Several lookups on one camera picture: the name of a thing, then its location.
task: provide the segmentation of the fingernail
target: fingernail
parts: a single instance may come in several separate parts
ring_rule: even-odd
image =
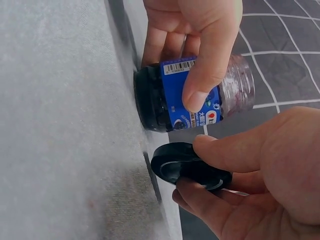
[[[191,113],[197,113],[203,107],[208,93],[203,91],[195,91],[187,101],[186,108]]]
[[[197,142],[197,143],[208,143],[208,142],[212,142],[214,140],[216,140],[216,139],[213,136],[200,134],[200,135],[197,135],[195,137],[194,142]]]

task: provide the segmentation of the gray carpet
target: gray carpet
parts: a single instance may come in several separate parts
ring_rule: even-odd
[[[172,132],[171,142],[192,142],[198,134],[216,138],[249,130],[293,106],[320,109],[320,1],[244,0],[234,54],[245,56],[253,71],[253,110],[207,128]],[[184,240],[216,237],[198,218],[180,210]]]

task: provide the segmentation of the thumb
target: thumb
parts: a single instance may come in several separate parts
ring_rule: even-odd
[[[235,11],[239,10],[231,10],[201,31],[199,55],[187,76],[182,93],[184,107],[190,112],[200,111],[208,93],[220,84],[226,75],[231,51],[239,32],[240,21]]]

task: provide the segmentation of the barcode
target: barcode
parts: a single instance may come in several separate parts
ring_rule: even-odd
[[[193,112],[190,112],[190,119],[191,119],[191,127],[196,127],[196,115]]]
[[[179,63],[173,63],[163,66],[164,75],[176,74],[181,72],[186,72],[191,69],[193,65],[195,65],[196,60],[191,61],[183,61]]]

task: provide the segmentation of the blue label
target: blue label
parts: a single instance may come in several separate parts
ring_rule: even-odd
[[[182,103],[182,91],[196,57],[161,62],[161,75],[170,121],[174,130],[188,129],[220,121],[218,88],[208,94],[199,112],[188,112]]]

